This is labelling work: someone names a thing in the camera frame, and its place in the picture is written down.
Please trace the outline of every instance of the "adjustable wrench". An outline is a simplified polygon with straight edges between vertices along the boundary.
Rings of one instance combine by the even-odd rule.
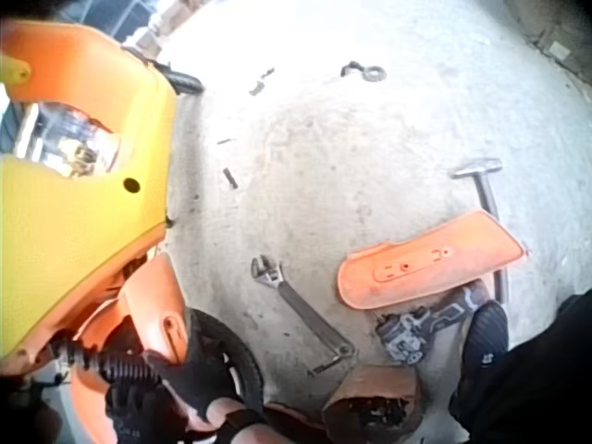
[[[356,350],[351,342],[331,326],[319,313],[305,301],[300,294],[288,283],[282,273],[281,264],[276,265],[271,259],[261,254],[261,262],[254,257],[251,261],[251,276],[260,284],[276,289],[279,296],[292,307],[296,314],[304,321],[313,333],[333,352],[333,358],[325,364],[318,365],[312,370],[313,375],[318,375],[328,368],[341,362],[345,358],[351,358]]]

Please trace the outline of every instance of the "black glove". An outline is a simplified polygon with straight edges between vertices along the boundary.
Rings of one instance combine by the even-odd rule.
[[[173,397],[162,384],[115,382],[105,396],[105,413],[119,444],[177,443],[185,436],[187,418],[175,412]]]
[[[205,422],[208,422],[206,413],[212,401],[218,398],[241,400],[221,353],[204,351],[197,328],[191,330],[183,364],[171,364],[154,351],[145,351],[144,359]]]

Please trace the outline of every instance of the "gloved hand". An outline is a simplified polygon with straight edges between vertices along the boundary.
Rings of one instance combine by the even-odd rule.
[[[187,418],[175,411],[168,389],[118,381],[105,396],[105,413],[113,420],[119,444],[177,443]]]
[[[144,359],[205,422],[208,422],[206,413],[212,401],[218,398],[241,400],[221,353],[204,351],[197,328],[191,330],[183,364],[171,364],[154,351],[145,351]]]

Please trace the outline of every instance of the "scooter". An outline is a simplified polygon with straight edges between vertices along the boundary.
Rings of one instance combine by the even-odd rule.
[[[199,93],[201,83],[84,26],[6,21],[0,32],[9,98],[77,122],[55,137],[60,168],[0,156],[0,376],[59,359],[92,441],[116,442],[105,416],[109,384],[158,383],[141,351],[182,362],[198,328],[245,402],[261,409],[262,377],[247,346],[188,309],[169,257],[151,253],[167,229],[176,93]],[[196,418],[191,428],[214,433]]]

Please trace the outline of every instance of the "hammer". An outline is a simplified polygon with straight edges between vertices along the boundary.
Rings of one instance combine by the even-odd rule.
[[[453,179],[472,177],[475,180],[479,201],[485,211],[490,213],[496,219],[500,220],[498,207],[493,198],[491,185],[489,185],[488,173],[495,173],[501,170],[501,160],[495,158],[485,158],[474,160],[473,162],[453,171],[450,176]],[[493,274],[493,283],[495,288],[496,301],[499,303],[508,302],[508,271],[505,268],[496,271]]]

